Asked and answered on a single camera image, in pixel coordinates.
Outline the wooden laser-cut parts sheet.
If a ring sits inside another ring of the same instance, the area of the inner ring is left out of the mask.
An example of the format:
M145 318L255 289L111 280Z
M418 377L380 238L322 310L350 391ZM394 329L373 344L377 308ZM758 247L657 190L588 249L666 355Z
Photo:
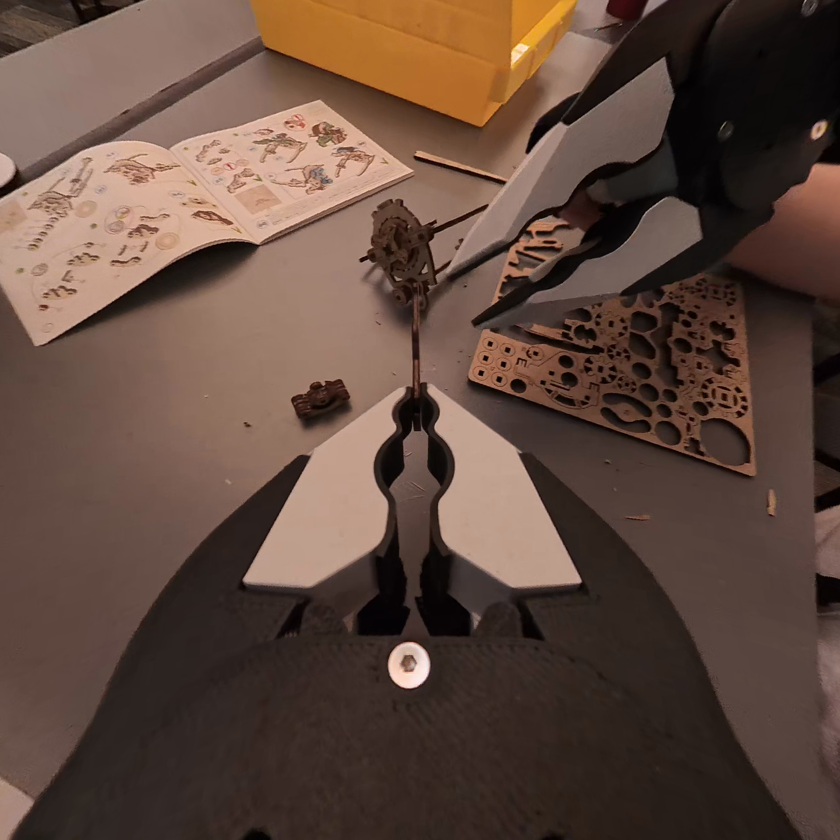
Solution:
M485 330L469 379L743 476L757 473L744 296L712 274Z

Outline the small dark wooden assembly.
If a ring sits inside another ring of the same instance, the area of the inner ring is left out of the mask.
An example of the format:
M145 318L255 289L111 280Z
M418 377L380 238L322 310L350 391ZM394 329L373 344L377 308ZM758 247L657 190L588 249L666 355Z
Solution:
M331 413L350 401L350 393L341 380L315 381L304 393L294 395L290 404L298 419L309 422Z

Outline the person's right hand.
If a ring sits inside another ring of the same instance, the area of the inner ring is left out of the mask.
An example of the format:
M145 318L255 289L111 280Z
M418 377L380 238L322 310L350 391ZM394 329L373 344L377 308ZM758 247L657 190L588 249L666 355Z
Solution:
M560 217L570 227L588 232L620 204L602 182L596 182L580 188L560 209Z

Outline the pale wooden stick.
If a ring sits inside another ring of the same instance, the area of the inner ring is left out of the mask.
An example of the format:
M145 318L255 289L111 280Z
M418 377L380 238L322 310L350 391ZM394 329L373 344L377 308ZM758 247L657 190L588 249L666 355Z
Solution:
M460 174L469 175L471 177L475 177L482 181L491 182L500 186L503 186L508 183L508 178L503 177L501 175L497 175L495 173L481 170L475 166L459 163L457 161L452 161L450 159L446 159L445 157L441 157L439 155L430 154L428 152L424 152L418 150L414 153L413 159L417 162L422 162L428 165L433 165L441 169L446 169L451 172L457 172Z

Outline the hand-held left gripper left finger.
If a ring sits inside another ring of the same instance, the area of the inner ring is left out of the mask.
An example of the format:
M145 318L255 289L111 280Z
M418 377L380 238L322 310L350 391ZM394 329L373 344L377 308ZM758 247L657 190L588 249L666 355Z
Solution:
M404 629L404 567L392 485L404 471L398 389L305 458L245 573L249 592L355 617L359 634Z

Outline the wooden strip part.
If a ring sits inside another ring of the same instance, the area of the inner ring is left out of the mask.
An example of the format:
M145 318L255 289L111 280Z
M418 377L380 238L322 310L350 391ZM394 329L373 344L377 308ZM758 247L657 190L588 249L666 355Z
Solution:
M413 430L423 429L424 386L421 370L421 324L422 324L422 288L414 284L412 288L412 402Z

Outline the instruction booklet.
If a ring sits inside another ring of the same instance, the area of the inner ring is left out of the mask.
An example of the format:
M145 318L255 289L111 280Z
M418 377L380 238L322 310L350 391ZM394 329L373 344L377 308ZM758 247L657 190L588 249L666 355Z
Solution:
M198 250L263 245L412 175L320 100L170 149L103 143L2 198L3 293L39 347Z

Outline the yellow plastic bin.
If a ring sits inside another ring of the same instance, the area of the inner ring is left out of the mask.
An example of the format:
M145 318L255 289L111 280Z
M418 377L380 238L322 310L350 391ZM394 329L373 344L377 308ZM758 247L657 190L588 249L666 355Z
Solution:
M481 127L568 32L576 1L252 1L265 47Z

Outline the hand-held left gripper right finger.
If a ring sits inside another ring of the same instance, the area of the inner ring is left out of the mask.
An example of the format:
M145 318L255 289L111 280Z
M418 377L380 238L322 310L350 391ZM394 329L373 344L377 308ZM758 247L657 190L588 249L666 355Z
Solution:
M425 559L431 634L469 635L487 609L583 583L524 454L425 385L427 469L437 482Z

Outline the person's right forearm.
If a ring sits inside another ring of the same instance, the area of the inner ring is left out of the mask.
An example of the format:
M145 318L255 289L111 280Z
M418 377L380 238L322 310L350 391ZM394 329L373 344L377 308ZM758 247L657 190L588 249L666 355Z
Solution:
M839 303L839 166L817 164L790 189L771 220L726 262L760 280L832 305Z

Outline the dark wooden gear model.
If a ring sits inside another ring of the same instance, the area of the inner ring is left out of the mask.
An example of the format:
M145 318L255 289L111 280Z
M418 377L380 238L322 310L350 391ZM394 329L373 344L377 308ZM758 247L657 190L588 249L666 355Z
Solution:
M486 209L487 205L482 205L443 223L435 219L423 223L402 199L388 199L372 214L371 246L360 262L370 262L384 272L399 305L416 303L423 312L430 288L437 285L438 277L449 266L448 261L442 264L435 261L432 251L435 236Z

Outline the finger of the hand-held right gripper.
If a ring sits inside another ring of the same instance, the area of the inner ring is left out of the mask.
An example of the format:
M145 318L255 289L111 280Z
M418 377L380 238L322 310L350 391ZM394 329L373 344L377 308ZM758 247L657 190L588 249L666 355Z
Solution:
M702 238L697 207L665 196L630 203L603 219L600 234L538 268L526 285L472 319L476 328L547 323L565 313L617 298Z
M534 218L567 204L596 171L654 153L674 96L661 58L571 124L552 127L479 216L445 276L460 277L498 255Z

